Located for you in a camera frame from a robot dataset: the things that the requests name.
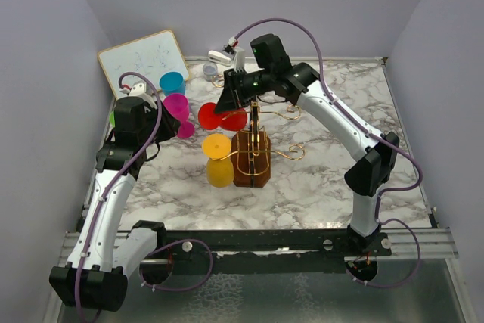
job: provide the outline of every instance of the wooden base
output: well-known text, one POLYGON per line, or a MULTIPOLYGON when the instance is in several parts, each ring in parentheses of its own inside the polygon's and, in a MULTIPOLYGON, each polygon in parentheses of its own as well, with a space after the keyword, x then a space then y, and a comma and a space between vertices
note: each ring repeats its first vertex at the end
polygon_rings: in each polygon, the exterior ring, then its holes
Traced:
MULTIPOLYGON (((239 148, 241 151, 249 150, 248 138, 249 133, 247 131, 237 132, 232 138, 232 149, 231 151, 237 150, 237 137, 239 138, 239 148)), ((259 149, 261 151, 271 150, 271 140, 265 137, 265 132, 259 132, 259 149)), ((249 187, 249 188, 262 188, 271 178, 271 154, 270 153, 260 153, 257 157, 254 156, 254 168, 255 173, 264 172, 260 175, 245 175, 244 173, 250 174, 250 162, 248 153, 238 153, 231 156, 232 164, 234 165, 234 184, 238 187, 249 187)))

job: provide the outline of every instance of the marble table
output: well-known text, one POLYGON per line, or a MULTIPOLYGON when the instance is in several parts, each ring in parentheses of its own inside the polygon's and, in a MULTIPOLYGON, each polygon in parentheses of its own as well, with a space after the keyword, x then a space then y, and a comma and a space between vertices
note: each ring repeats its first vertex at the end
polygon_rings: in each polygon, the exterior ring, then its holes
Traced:
MULTIPOLYGON (((309 62, 318 68, 316 62, 309 62)), ((158 157, 141 169, 121 218, 119 229, 130 229, 140 219, 160 221, 170 229, 244 228, 344 228, 352 214, 352 192, 344 173, 354 164, 341 143, 316 119, 302 113, 287 121, 272 114, 261 117, 272 148, 286 151, 303 143, 306 157, 299 161, 272 155, 271 179, 264 188, 215 188, 206 180, 205 137, 216 131, 200 128, 197 113, 209 101, 216 102, 221 89, 203 79, 203 62, 190 62, 187 82, 195 123, 192 138, 173 138, 161 144, 158 157)), ((257 69, 247 64, 247 71, 257 69)), ((383 132, 395 131, 406 149, 402 127, 379 62, 326 62, 324 77, 329 86, 356 113, 383 132)), ((274 95, 264 99, 275 100, 274 95)), ((284 112, 286 104, 263 105, 262 110, 284 112)), ((223 132, 232 136, 233 132, 223 132)), ((156 151, 148 149, 148 156, 156 151)), ((398 156, 388 186, 410 185, 415 180, 412 165, 398 156)), ((381 219, 398 217, 413 227, 430 222, 420 190, 389 193, 383 199, 381 219)))

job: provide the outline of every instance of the wooden stand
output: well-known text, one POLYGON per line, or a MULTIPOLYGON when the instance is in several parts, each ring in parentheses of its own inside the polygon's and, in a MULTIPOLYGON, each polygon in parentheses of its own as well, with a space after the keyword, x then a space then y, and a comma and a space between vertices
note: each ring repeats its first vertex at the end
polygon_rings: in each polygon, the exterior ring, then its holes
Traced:
MULTIPOLYGON (((249 136, 247 130, 239 131, 234 135, 231 151, 248 151, 249 136)), ((259 132, 259 149, 261 151, 271 150, 271 140, 265 132, 259 132)), ((234 184, 238 187, 262 188, 271 178, 271 153, 259 153, 258 156, 237 153, 231 156, 231 161, 234 165, 234 184)))

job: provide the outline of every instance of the robotic hand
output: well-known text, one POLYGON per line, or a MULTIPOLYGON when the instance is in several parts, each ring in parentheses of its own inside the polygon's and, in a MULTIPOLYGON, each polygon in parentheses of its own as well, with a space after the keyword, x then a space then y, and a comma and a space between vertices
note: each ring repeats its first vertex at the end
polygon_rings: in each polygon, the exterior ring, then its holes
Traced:
POLYGON ((356 246, 365 249, 380 231, 377 192, 389 180, 395 166, 396 150, 387 143, 398 147, 398 136, 394 132, 383 135, 341 100, 335 99, 330 89, 323 90, 320 75, 308 64, 293 66, 279 37, 273 34, 260 36, 250 43, 250 47, 261 70, 252 73, 246 73, 243 68, 225 71, 224 88, 215 112, 246 107, 256 96, 274 91, 291 104, 308 111, 326 126, 356 160, 356 164, 345 174, 346 183, 354 194, 348 233, 356 246), (345 113, 335 107, 336 102, 344 108, 345 113), (365 125, 368 132, 363 133, 357 128, 352 118, 365 125), (379 135, 386 143, 370 138, 370 134, 379 135))
POLYGON ((91 208, 81 235, 67 258, 66 266, 52 268, 49 276, 51 286, 67 306, 76 305, 77 289, 78 302, 81 301, 83 307, 118 310, 126 295, 129 276, 146 255, 162 246, 159 236, 163 224, 137 224, 127 240, 114 251, 123 208, 138 179, 140 168, 147 160, 146 143, 157 126, 158 107, 162 108, 162 117, 152 140, 156 145, 176 136, 180 122, 163 103, 154 103, 148 94, 147 84, 137 83, 128 97, 116 102, 115 126, 96 155, 97 173, 91 208), (140 151, 139 157, 111 185, 116 174, 140 151), (101 203, 99 211, 95 208, 98 203, 101 203), (87 240, 90 242, 87 252, 84 252, 87 240), (80 281, 76 287, 76 273, 81 265, 80 281))

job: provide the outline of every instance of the white marble surface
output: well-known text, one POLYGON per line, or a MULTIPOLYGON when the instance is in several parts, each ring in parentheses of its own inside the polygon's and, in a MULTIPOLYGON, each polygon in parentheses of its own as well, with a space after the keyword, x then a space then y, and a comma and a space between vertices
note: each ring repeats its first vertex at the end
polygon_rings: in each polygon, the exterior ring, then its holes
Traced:
MULTIPOLYGON (((310 64, 317 68, 317 63, 310 64)), ((261 117, 273 149, 286 150, 292 143, 304 143, 304 159, 292 161, 273 155, 271 179, 262 189, 233 185, 219 189, 209 185, 201 143, 208 134, 221 130, 201 129, 197 113, 204 103, 216 102, 221 89, 203 79, 202 63, 193 62, 189 68, 192 79, 187 83, 186 95, 196 133, 187 140, 174 138, 161 144, 158 157, 143 166, 120 229, 130 229, 140 219, 164 222, 171 229, 346 227, 352 213, 352 192, 343 175, 354 162, 341 143, 307 113, 297 121, 271 114, 261 117)), ((255 70, 256 65, 248 64, 246 68, 255 70)), ((379 64, 326 63, 324 76, 356 113, 383 132, 396 131, 401 146, 406 148, 379 64)), ((285 107, 267 105, 262 110, 283 111, 285 107)), ((154 151, 150 147, 148 156, 154 151)), ((411 164, 398 156, 388 186, 409 185, 414 180, 411 164)), ((381 211, 381 219, 395 216, 410 226, 430 226, 420 190, 386 194, 381 211)))

